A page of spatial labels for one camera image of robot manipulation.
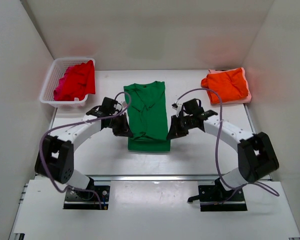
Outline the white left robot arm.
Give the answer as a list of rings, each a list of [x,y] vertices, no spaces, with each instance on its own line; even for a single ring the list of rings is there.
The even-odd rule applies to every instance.
[[[127,106],[116,99],[105,97],[101,105],[91,108],[79,122],[56,127],[65,129],[59,135],[46,133],[40,140],[40,149],[34,171],[50,178],[53,183],[69,186],[83,199],[94,195],[92,178],[75,170],[75,151],[90,137],[103,129],[112,129],[119,137],[133,137],[127,120]]]

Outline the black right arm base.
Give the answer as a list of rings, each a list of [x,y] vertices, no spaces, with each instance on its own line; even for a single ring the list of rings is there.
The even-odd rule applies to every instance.
[[[199,201],[201,212],[245,212],[248,210],[243,190],[223,189],[221,180],[198,183],[198,194],[190,196],[187,203]]]

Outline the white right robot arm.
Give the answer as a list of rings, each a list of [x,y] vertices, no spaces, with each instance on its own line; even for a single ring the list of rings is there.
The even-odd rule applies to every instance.
[[[176,113],[171,117],[167,140],[185,137],[190,130],[199,129],[216,137],[216,157],[219,156],[220,142],[226,143],[237,153],[238,166],[220,175],[216,181],[218,185],[214,187],[214,195],[219,200],[226,200],[232,195],[232,190],[256,184],[279,168],[278,158],[266,133],[245,131],[223,120],[221,112],[205,111],[196,98],[183,104],[175,102],[172,108]]]

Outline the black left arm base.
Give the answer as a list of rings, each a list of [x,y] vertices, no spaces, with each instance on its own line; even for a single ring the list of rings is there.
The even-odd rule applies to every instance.
[[[100,210],[109,209],[110,182],[95,182],[94,191],[99,198],[92,192],[83,192],[68,189],[65,193],[63,209],[64,210]]]

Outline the green t shirt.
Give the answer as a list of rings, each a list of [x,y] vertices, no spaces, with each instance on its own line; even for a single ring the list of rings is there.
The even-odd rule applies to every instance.
[[[124,86],[123,90],[131,97],[127,114],[133,137],[128,139],[128,150],[139,153],[168,153],[171,142],[167,140],[165,83],[133,83]]]

